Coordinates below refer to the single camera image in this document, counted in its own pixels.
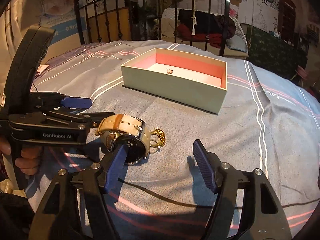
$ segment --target gold jewelry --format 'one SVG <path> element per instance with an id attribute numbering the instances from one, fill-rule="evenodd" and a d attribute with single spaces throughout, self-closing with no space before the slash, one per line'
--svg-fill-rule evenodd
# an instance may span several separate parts
<path id="1" fill-rule="evenodd" d="M 165 145 L 165 133 L 164 133 L 164 131 L 162 131 L 161 129 L 159 129 L 158 127 L 154 130 L 154 131 L 152 131 L 151 133 L 150 133 L 150 135 L 156 135 L 156 136 L 158 136 L 158 138 L 160 139 L 157 143 L 155 143 L 155 144 L 151 144 L 150 143 L 150 147 L 164 147 L 164 145 Z"/>

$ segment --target gray bedspread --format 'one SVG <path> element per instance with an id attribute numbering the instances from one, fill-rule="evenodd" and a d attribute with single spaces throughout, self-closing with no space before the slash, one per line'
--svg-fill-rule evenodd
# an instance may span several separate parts
<path id="1" fill-rule="evenodd" d="M 228 93 L 219 115 L 125 88 L 120 65 L 152 48 L 169 48 L 228 63 Z M 91 97 L 86 112 L 115 112 L 161 128 L 164 148 L 136 166 L 124 167 L 116 188 L 105 196 L 121 239 L 200 239 L 215 195 L 203 182 L 192 155 L 200 139 L 206 149 L 235 168 L 261 168 L 284 206 L 292 235 L 308 220 L 320 193 L 320 104 L 290 81 L 238 59 L 164 41 L 115 41 L 82 46 L 48 62 L 50 70 L 34 82 L 39 91 Z M 88 136 L 88 154 L 99 154 L 99 139 Z M 37 209 L 51 179 L 91 161 L 72 150 L 47 148 L 39 173 L 29 180 L 29 202 Z M 239 191 L 230 235 L 237 232 L 242 207 Z M 79 193 L 84 231 L 90 235 Z"/>

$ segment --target open box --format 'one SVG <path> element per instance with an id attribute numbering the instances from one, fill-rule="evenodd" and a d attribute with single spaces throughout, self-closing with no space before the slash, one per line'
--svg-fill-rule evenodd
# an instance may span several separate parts
<path id="1" fill-rule="evenodd" d="M 155 48 L 121 71 L 126 87 L 216 114 L 228 90 L 226 62 L 184 51 Z"/>

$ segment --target human hand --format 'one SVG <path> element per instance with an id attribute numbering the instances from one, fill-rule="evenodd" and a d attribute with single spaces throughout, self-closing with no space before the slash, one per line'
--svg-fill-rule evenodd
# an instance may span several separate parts
<path id="1" fill-rule="evenodd" d="M 40 155 L 42 147 L 25 147 L 21 150 L 21 157 L 15 160 L 15 165 L 27 175 L 35 175 L 40 165 Z M 0 137 L 0 152 L 5 155 L 11 154 L 11 146 L 9 142 Z"/>

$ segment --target leather watch strap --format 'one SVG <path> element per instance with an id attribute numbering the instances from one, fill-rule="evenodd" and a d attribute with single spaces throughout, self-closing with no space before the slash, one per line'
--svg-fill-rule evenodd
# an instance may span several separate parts
<path id="1" fill-rule="evenodd" d="M 150 132 L 141 120 L 125 114 L 116 114 L 102 120 L 96 135 L 103 135 L 105 132 L 126 133 L 140 138 L 146 147 L 146 154 L 150 151 Z"/>

